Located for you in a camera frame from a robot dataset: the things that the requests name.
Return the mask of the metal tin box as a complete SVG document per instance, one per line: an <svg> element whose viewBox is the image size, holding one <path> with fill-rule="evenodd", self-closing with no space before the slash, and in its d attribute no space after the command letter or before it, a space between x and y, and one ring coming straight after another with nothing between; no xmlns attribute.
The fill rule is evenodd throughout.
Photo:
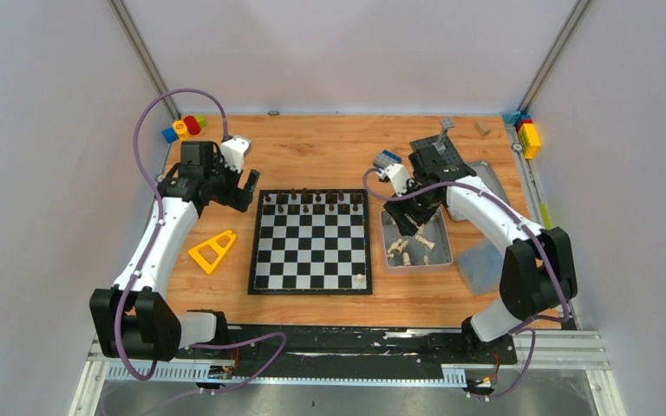
<svg viewBox="0 0 666 416"><path fill-rule="evenodd" d="M385 270L395 275L448 271L454 258L446 221L441 211L421 225L413 236L401 235L394 219L380 211Z"/></svg>

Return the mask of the black white chessboard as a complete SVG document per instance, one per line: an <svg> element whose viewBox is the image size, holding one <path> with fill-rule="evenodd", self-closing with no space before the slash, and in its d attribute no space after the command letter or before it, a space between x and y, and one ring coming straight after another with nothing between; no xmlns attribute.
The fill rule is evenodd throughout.
<svg viewBox="0 0 666 416"><path fill-rule="evenodd" d="M262 190L250 295L370 295L369 201L363 189ZM365 286L356 286L356 276Z"/></svg>

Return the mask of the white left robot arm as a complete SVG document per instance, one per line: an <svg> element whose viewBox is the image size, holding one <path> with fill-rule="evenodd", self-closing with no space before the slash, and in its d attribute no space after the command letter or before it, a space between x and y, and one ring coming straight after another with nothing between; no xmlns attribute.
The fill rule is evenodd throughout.
<svg viewBox="0 0 666 416"><path fill-rule="evenodd" d="M224 315L211 309L175 314L165 300L173 267L192 228L210 203L245 212L253 200L259 173L244 186L245 157L251 142L233 136L217 144L185 141L180 162L158 184L160 201L127 267L108 289L89 300L101 351L107 357L170 361L180 349L198 344L211 358L231 346Z"/></svg>

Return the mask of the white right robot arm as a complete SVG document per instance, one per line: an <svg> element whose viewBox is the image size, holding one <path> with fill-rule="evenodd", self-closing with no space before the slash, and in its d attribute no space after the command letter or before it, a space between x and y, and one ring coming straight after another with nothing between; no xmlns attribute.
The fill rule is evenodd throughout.
<svg viewBox="0 0 666 416"><path fill-rule="evenodd" d="M441 208L463 216L487 238L501 258L499 297L467 318L460 349L470 361L483 361L495 340L561 307L578 293L571 240L559 227L548 229L519 214L464 162L448 161L435 146L413 151L407 169L383 150L373 172L393 187L384 208L399 232L413 236Z"/></svg>

